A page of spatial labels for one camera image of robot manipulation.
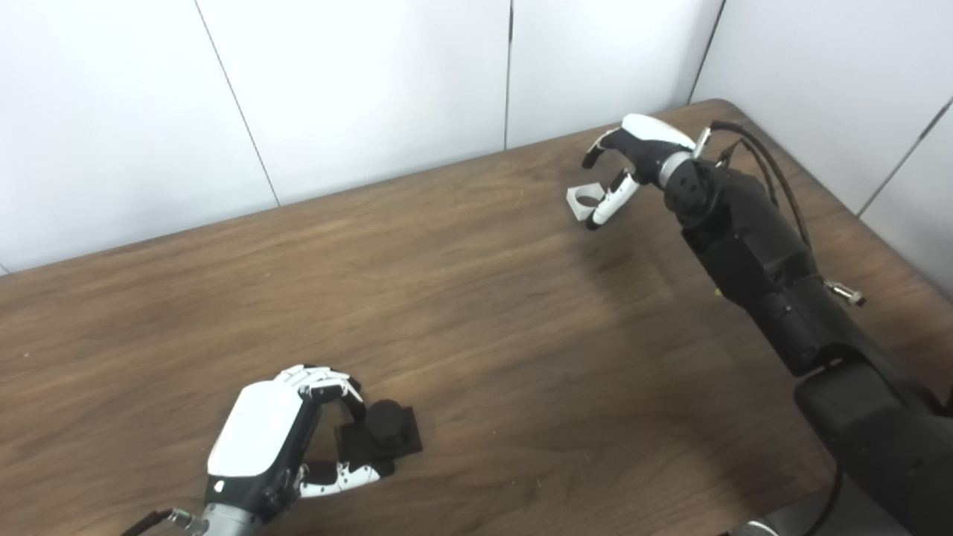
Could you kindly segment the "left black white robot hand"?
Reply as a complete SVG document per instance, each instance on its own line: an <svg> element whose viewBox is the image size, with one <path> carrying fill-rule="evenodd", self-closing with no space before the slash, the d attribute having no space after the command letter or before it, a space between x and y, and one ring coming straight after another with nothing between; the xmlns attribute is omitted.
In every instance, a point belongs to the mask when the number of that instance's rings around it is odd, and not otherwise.
<svg viewBox="0 0 953 536"><path fill-rule="evenodd" d="M211 532L249 534L300 499L353 491L394 474L391 461L305 461L324 404L342 401L354 423L364 420L360 390L350 374L312 364L244 387L207 461L202 517Z"/></svg>

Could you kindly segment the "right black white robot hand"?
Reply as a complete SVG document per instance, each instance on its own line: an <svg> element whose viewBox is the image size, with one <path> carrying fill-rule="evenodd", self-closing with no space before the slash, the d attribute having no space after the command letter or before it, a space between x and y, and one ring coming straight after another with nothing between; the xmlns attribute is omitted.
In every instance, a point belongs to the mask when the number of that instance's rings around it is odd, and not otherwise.
<svg viewBox="0 0 953 536"><path fill-rule="evenodd" d="M586 218L586 227L595 231L606 224L640 189L651 184L664 188L671 173L681 163L693 159L697 143L663 120L640 113L629 113L622 124L602 133L583 156L581 166L592 169L607 150L624 156L630 167L624 167L600 197L595 209Z"/></svg>

